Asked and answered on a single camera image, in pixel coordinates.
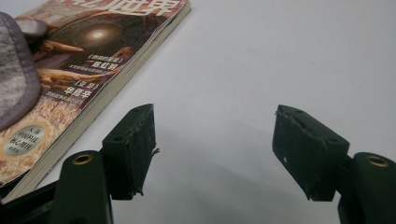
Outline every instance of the white table surface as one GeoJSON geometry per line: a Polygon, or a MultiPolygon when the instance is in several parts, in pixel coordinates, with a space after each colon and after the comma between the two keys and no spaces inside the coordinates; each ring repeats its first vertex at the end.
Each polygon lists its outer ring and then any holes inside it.
{"type": "MultiPolygon", "coordinates": [[[[45,0],[1,0],[17,16],[45,0]]],[[[396,160],[396,2],[192,0],[190,15],[66,155],[100,149],[154,103],[145,196],[115,223],[339,223],[339,196],[309,202],[272,152],[279,104],[396,160]]],[[[60,165],[41,186],[55,181],[60,165]]]]}

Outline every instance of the black mount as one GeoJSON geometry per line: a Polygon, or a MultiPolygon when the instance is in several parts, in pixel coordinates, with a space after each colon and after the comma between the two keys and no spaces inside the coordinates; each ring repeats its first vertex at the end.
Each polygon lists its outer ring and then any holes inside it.
{"type": "Polygon", "coordinates": [[[111,200],[143,195],[154,150],[153,105],[132,109],[103,140],[98,151],[82,151],[64,161],[60,179],[0,204],[0,223],[113,223],[111,200]]]}
{"type": "Polygon", "coordinates": [[[274,153],[308,200],[329,202],[338,191],[342,224],[396,223],[396,163],[373,153],[352,159],[348,147],[303,110],[277,108],[274,153]]]}

